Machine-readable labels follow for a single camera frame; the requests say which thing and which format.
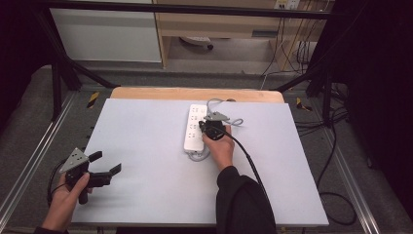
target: gray floor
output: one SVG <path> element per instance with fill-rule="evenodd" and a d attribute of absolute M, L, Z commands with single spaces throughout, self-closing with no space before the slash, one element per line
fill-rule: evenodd
<path fill-rule="evenodd" d="M 264 80 L 257 74 L 265 70 L 272 58 L 268 42 L 234 39 L 215 39 L 212 42 L 214 49 L 208 51 L 206 48 L 186 45 L 174 39 L 170 51 L 169 67 L 166 69 L 152 65 L 147 69 L 140 66 L 140 73 L 136 73 L 135 69 L 122 69 L 122 71 L 120 69 L 99 69 L 96 73 L 124 86 L 231 89 L 260 89 L 262 87 Z M 271 67 L 271 71 L 277 70 L 276 65 Z M 298 74 L 287 73 L 269 76 L 263 89 L 275 88 L 296 75 Z M 100 95 L 94 108 L 88 109 L 86 105 L 96 86 L 94 82 L 86 78 L 82 80 L 90 88 L 75 94 L 70 111 L 9 219 L 7 225 L 9 230 L 22 227 L 32 228 L 41 223 L 47 211 L 46 182 L 53 166 L 66 157 L 75 146 L 85 147 L 88 143 L 87 136 L 93 132 L 91 127 L 98 118 L 104 100 L 110 96 L 110 90 L 99 88 Z M 9 191 L 50 124 L 53 104 L 51 84 L 48 70 L 40 70 L 33 76 L 20 107 L 15 111 L 8 127 L 0 136 L 0 169 L 8 172 L 0 177 L 0 201 L 2 202 L 7 199 Z M 302 98 L 303 103 L 311 104 L 303 92 L 307 85 L 308 83 L 303 82 L 292 91 L 284 93 L 285 101 L 290 104 L 295 121 L 318 120 L 315 111 L 297 109 L 295 106 L 297 97 Z M 412 221 L 386 183 L 383 174 L 367 168 L 365 155 L 358 144 L 351 123 L 344 121 L 339 123 L 337 137 L 340 148 L 381 232 L 413 233 Z M 317 131 L 302 136 L 301 140 L 313 176 L 317 179 L 330 152 L 326 136 L 323 131 Z M 320 191 L 337 192 L 348 197 L 343 179 L 334 163 L 329 166 L 323 177 Z M 326 211 L 332 216 L 340 220 L 351 218 L 351 210 L 342 201 L 325 198 L 323 202 Z M 92 231 L 93 229 L 74 227 L 74 230 Z M 288 228 L 288 230 L 291 233 L 301 231 L 298 228 Z M 330 221 L 327 227 L 309 228 L 307 232 L 364 233 L 359 221 L 350 226 Z"/>

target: person's right hand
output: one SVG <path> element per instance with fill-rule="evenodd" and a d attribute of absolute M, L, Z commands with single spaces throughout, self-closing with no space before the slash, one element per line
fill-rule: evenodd
<path fill-rule="evenodd" d="M 225 126 L 228 134 L 231 134 L 231 126 Z M 228 166 L 233 166 L 234 141 L 224 136 L 219 140 L 212 140 L 206 134 L 203 134 L 203 141 L 209 148 L 210 153 L 218 167 L 219 171 L 224 170 Z"/>

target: white tabletop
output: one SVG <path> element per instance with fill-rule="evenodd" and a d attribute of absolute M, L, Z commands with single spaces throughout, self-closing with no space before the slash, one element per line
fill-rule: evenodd
<path fill-rule="evenodd" d="M 73 222 L 109 225 L 213 225 L 216 178 L 208 157 L 193 162 L 183 151 L 189 106 L 199 100 L 115 99 L 105 102 L 85 151 L 103 157 L 90 171 L 122 163 L 109 186 L 95 188 L 77 206 Z M 321 226 L 328 220 L 287 104 L 222 102 L 210 106 L 243 118 L 233 136 L 251 156 L 279 226 Z M 234 165 L 255 179 L 236 145 Z"/>

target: power strip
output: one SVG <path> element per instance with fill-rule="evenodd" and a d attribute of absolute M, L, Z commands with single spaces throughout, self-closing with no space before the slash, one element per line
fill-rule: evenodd
<path fill-rule="evenodd" d="M 207 106 L 191 104 L 189 107 L 188 122 L 186 125 L 185 142 L 183 149 L 188 154 L 201 154 L 204 151 L 203 133 L 199 122 L 207 116 Z"/>

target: black stand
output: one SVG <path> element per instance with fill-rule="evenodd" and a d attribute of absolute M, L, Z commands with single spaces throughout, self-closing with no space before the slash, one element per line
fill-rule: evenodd
<path fill-rule="evenodd" d="M 65 82 L 67 89 L 70 91 L 78 91 L 82 88 L 82 83 L 79 80 L 79 77 L 76 71 L 86 75 L 87 77 L 93 79 L 100 85 L 106 88 L 116 88 L 120 85 L 112 84 L 100 76 L 92 73 L 84 66 L 80 65 L 76 61 L 72 60 L 63 48 L 63 44 L 60 38 L 55 34 L 55 31 L 52 29 L 50 23 L 48 22 L 45 16 L 45 10 L 47 8 L 31 6 L 30 14 L 32 14 L 33 19 L 37 22 L 37 27 L 44 34 L 46 39 L 46 47 L 50 49 L 50 57 L 52 59 L 52 72 L 53 72 L 53 89 L 54 89 L 54 114 L 52 121 L 61 112 L 61 82 L 60 77 Z"/>

